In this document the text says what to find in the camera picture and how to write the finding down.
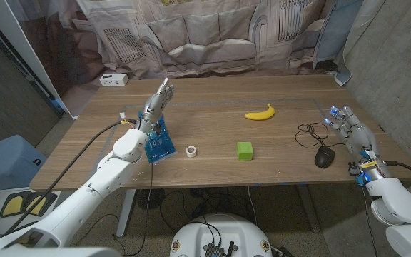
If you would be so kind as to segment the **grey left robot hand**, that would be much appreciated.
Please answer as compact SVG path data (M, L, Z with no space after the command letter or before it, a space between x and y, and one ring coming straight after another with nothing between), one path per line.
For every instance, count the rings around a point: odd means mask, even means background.
M167 103L173 98L174 91L174 86L168 85L168 78L164 78L157 92L145 102L141 117L137 120L135 128L145 134L149 133L153 124L161 117Z

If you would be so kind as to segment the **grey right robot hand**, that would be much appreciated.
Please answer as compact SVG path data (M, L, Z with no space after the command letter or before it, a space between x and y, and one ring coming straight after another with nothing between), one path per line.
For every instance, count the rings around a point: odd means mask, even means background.
M374 133L359 120L349 106L341 109L332 106L330 115L335 120L325 119L324 122L340 137L340 142L344 143L350 152L352 161L348 163L348 171L360 186L393 177L380 159Z

